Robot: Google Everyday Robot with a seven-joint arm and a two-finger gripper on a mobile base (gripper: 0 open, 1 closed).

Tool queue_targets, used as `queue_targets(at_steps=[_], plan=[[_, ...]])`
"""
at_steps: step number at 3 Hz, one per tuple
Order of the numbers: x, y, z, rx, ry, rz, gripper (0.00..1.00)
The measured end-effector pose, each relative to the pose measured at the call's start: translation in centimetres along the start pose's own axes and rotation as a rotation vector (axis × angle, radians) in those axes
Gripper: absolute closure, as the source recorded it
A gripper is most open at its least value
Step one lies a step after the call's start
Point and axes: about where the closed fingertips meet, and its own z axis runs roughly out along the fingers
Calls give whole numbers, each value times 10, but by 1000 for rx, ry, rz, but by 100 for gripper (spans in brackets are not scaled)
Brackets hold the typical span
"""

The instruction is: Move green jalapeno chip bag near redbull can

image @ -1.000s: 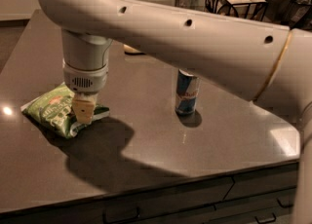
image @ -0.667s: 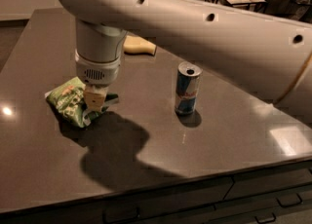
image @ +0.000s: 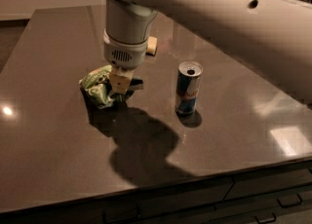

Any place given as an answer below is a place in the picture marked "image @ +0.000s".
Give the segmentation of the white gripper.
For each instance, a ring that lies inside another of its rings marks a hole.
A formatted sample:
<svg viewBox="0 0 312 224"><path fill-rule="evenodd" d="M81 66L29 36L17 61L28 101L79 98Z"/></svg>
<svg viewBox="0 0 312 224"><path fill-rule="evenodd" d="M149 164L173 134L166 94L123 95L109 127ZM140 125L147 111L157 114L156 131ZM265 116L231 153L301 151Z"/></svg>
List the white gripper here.
<svg viewBox="0 0 312 224"><path fill-rule="evenodd" d="M121 30L115 34L107 29L104 30L104 57L112 66L115 66L109 73L112 91L125 94L128 89L130 91L143 89L143 80L133 78L133 70L139 67L145 59L147 40L148 33L145 30Z"/></svg>

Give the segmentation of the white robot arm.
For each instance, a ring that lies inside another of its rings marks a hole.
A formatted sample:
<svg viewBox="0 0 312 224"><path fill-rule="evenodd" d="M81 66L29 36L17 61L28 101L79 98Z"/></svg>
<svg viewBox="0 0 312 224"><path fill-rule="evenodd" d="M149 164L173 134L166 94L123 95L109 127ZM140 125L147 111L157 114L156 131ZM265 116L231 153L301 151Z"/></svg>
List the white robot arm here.
<svg viewBox="0 0 312 224"><path fill-rule="evenodd" d="M312 7L297 0L121 0L160 12L312 103Z"/></svg>

